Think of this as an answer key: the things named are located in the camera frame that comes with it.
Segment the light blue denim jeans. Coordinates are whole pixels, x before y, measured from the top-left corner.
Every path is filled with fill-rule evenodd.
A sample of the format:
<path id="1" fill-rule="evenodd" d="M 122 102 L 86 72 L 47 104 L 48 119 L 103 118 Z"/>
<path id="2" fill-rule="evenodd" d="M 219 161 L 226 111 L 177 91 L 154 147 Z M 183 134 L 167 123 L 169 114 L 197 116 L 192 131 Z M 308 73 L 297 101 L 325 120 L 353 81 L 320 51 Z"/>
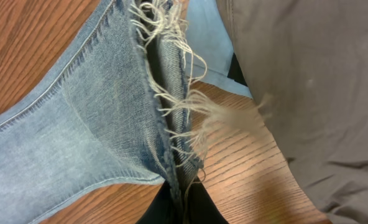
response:
<path id="1" fill-rule="evenodd" d="M 0 223 L 38 223 L 111 184 L 167 181 L 180 221 L 207 132 L 255 131 L 191 88 L 178 1 L 101 1 L 42 81 L 0 115 Z"/>

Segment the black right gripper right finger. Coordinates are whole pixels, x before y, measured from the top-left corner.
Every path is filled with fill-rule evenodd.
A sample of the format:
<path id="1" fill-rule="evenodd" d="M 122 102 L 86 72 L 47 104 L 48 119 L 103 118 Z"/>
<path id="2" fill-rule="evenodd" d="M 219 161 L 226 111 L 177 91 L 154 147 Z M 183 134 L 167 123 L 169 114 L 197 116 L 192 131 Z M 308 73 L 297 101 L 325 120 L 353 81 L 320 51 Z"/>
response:
<path id="1" fill-rule="evenodd" d="M 189 224 L 228 224 L 221 215 L 204 185 L 195 177 L 188 189 L 186 197 L 187 217 Z"/>

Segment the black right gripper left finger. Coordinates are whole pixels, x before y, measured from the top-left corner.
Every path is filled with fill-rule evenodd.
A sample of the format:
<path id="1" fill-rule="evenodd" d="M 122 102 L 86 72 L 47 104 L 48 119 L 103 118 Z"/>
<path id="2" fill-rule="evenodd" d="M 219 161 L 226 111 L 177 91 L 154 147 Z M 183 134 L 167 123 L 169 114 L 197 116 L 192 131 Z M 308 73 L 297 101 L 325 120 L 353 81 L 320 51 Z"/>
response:
<path id="1" fill-rule="evenodd" d="M 174 224 L 180 221 L 173 202 L 170 186 L 163 183 L 152 203 L 136 224 Z"/>

